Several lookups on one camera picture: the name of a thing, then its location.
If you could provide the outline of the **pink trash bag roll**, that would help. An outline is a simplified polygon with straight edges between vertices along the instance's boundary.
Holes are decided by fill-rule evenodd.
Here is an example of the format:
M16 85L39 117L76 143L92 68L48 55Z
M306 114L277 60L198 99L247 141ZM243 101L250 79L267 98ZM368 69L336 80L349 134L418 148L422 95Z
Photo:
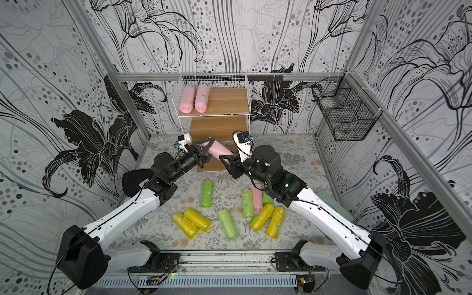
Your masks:
M255 212L263 209L263 188L261 184L251 185L251 193L253 198L253 208Z
M199 146L206 148L208 146L208 151L206 153L212 155L214 158L219 159L221 156L232 156L233 152L230 151L227 147L222 145L219 141L214 138L208 138L202 143L199 143Z
M194 109L195 88L186 86L181 93L181 100L179 103L179 111L183 114L190 114Z
M208 100L211 87L206 84L200 84L197 88L194 107L198 113L205 113L208 108Z

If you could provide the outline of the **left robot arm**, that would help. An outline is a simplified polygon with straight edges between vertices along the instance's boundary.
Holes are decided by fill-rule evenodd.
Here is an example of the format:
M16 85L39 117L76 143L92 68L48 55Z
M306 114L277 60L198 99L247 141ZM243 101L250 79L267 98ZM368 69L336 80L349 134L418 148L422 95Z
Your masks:
M125 173L123 188L130 199L87 226L67 229L61 240L57 269L80 290L93 286L109 272L160 269L161 251L156 244L147 240L130 247L111 248L111 244L140 218L166 203L177 190L179 178L208 163L214 142L214 138L208 138L186 144L186 152L178 159L162 152L154 158L151 168Z

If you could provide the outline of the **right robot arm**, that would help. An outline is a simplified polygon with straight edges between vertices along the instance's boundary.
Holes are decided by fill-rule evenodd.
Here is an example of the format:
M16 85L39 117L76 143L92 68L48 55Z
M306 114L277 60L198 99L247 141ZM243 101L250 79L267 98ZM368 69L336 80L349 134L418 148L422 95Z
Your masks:
M246 175L263 183L267 195L308 219L334 242L323 246L300 241L294 251L304 264L338 270L357 288L369 288L384 258L387 239L382 234L368 232L327 205L306 182L283 168L279 153L270 145L258 146L244 159L233 153L219 159L233 178Z

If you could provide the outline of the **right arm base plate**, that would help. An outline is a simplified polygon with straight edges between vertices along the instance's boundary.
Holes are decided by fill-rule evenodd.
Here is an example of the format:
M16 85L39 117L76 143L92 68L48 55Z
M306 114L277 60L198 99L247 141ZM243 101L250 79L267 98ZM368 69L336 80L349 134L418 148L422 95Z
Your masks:
M324 272L325 267L309 266L298 255L288 251L275 252L271 259L279 272Z

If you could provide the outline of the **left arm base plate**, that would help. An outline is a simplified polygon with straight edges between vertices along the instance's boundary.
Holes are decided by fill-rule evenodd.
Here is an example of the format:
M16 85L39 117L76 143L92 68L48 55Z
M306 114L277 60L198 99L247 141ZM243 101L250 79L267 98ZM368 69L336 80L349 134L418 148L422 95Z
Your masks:
M140 267L129 267L130 273L170 273L176 269L180 259L179 253L160 253L152 254L148 262Z

